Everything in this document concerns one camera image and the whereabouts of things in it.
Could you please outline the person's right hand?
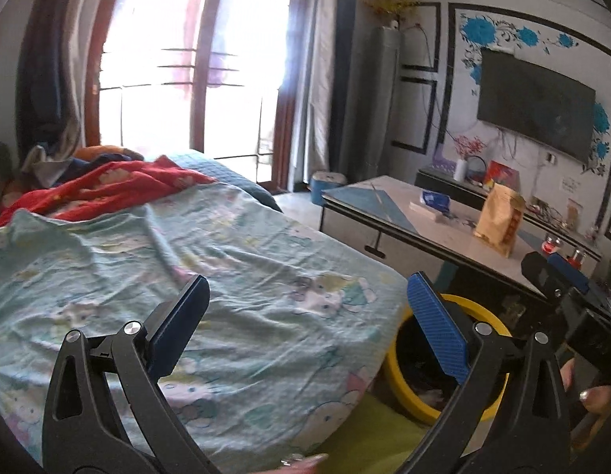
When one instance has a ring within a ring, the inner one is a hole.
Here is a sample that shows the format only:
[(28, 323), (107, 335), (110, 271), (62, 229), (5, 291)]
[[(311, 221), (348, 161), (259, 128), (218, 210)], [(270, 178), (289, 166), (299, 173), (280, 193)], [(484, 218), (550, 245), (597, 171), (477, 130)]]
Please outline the person's right hand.
[(611, 415), (611, 386), (587, 388), (579, 394), (579, 401), (587, 410), (590, 424), (572, 432), (571, 444), (575, 450), (585, 450)]

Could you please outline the person's left hand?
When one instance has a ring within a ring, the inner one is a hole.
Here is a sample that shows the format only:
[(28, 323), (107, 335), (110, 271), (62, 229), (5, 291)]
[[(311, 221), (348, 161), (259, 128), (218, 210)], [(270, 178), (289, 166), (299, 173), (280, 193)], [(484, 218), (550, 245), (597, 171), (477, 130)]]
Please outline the person's left hand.
[(282, 460), (278, 468), (256, 472), (255, 474), (315, 474), (319, 466), (328, 458), (327, 454), (317, 454), (309, 457), (292, 455)]

